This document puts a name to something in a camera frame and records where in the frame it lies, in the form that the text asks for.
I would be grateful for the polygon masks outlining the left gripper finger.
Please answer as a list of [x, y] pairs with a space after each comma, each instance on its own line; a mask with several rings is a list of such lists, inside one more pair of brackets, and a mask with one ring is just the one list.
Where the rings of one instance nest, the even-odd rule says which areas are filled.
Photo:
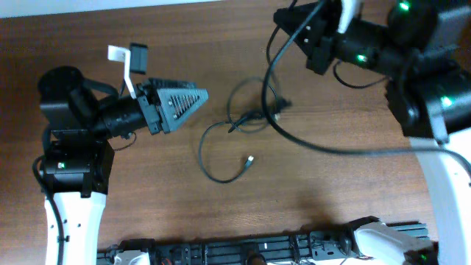
[[208, 92], [199, 88], [156, 88], [157, 125], [155, 133], [178, 130], [208, 100]]
[[159, 79], [159, 78], [149, 78], [149, 90], [156, 90], [159, 88], [164, 89], [197, 89], [195, 82], [180, 81], [180, 80], [170, 80], [170, 79]]

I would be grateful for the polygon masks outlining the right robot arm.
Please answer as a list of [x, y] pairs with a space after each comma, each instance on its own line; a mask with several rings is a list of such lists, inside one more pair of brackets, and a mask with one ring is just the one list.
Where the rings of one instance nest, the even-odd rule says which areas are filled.
[[360, 1], [318, 1], [279, 9], [274, 21], [314, 73], [350, 63], [387, 78], [386, 101], [422, 167], [439, 241], [368, 216], [335, 234], [335, 256], [386, 264], [468, 264], [470, 73], [452, 55], [470, 22], [470, 4], [398, 1], [386, 25], [365, 21], [361, 8]]

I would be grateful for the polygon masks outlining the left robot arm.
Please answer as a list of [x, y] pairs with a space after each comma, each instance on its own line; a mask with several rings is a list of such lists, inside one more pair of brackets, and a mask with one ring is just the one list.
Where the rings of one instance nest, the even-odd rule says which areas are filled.
[[178, 130], [209, 98], [193, 82], [150, 78], [135, 96], [121, 96], [78, 68], [47, 71], [38, 83], [48, 120], [43, 154], [32, 171], [45, 195], [47, 264], [94, 264], [115, 149], [110, 139], [147, 128]]

